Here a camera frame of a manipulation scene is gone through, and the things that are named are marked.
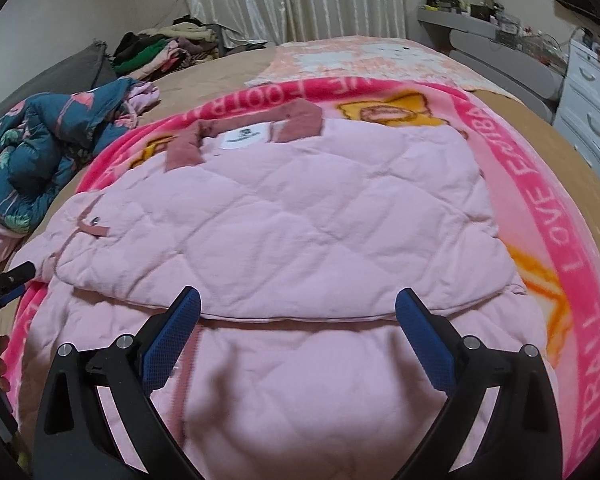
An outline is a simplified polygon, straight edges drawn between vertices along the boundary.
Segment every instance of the white clothing label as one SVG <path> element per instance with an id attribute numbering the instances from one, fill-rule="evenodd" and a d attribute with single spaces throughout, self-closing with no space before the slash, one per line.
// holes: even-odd
<path id="1" fill-rule="evenodd" d="M 221 135 L 220 148 L 222 150 L 236 150 L 259 142 L 269 142 L 271 138 L 270 131 L 271 123 L 258 123 L 225 132 Z"/>

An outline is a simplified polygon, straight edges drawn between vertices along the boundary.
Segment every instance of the pillow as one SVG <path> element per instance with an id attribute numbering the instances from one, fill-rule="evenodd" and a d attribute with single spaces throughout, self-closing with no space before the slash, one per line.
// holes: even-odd
<path id="1" fill-rule="evenodd" d="M 107 44 L 94 41 L 83 51 L 62 60 L 35 78 L 24 83 L 14 93 L 0 103 L 0 118 L 23 99 L 40 92 L 54 94 L 75 94 L 115 81 L 107 59 Z"/>

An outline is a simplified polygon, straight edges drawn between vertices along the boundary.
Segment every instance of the pink blanket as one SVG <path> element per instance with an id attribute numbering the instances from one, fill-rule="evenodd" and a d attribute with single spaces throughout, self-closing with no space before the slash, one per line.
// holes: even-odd
<path id="1" fill-rule="evenodd" d="M 320 104 L 325 117 L 389 126 L 449 123 L 466 135 L 491 191 L 500 238 L 545 310 L 548 358 L 564 386 L 559 409 L 568 474 L 600 435 L 600 256 L 576 206 L 544 162 L 472 96 L 437 85 L 362 78 L 253 88 L 130 132 L 97 158 L 79 190 L 109 186 L 163 151 L 173 132 L 198 118 L 244 114 L 298 96 Z M 44 286 L 34 285 L 21 304 L 8 354 L 12 382 L 20 376 L 13 366 L 22 357 L 18 337 L 26 335 L 44 294 Z"/>

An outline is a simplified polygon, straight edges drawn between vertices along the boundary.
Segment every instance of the drawer handle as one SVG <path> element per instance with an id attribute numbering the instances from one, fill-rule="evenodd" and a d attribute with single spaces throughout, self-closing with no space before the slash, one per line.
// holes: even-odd
<path id="1" fill-rule="evenodd" d="M 600 123 L 593 118 L 591 112 L 587 114 L 587 119 L 589 120 L 589 128 L 591 128 L 593 132 L 600 137 Z"/>
<path id="2" fill-rule="evenodd" d="M 578 149 L 578 147 L 577 147 L 577 146 L 574 146 L 574 147 L 573 147 L 573 149 L 574 149 L 574 150 L 576 150 L 576 153 L 578 153 L 578 155 L 580 155 L 580 156 L 583 158 L 583 160 L 584 160 L 584 161 L 587 163 L 587 166 L 589 166 L 591 169 L 593 169 L 593 164 L 592 164 L 592 162 L 591 162 L 591 161 L 590 161 L 590 160 L 589 160 L 589 159 L 588 159 L 586 156 L 584 156 L 584 155 L 583 155 L 583 154 L 580 152 L 580 150 Z"/>
<path id="3" fill-rule="evenodd" d="M 596 80 L 596 76 L 594 76 L 591 72 L 584 70 L 582 67 L 580 67 L 580 73 L 582 74 L 582 77 L 589 82 Z"/>

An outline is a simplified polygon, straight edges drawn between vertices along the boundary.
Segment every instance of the white dresser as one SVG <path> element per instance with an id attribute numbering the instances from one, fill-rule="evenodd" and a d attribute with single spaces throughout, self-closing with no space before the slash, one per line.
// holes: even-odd
<path id="1" fill-rule="evenodd" d="M 569 71 L 554 127 L 600 178 L 600 62 L 577 41 L 571 42 Z"/>

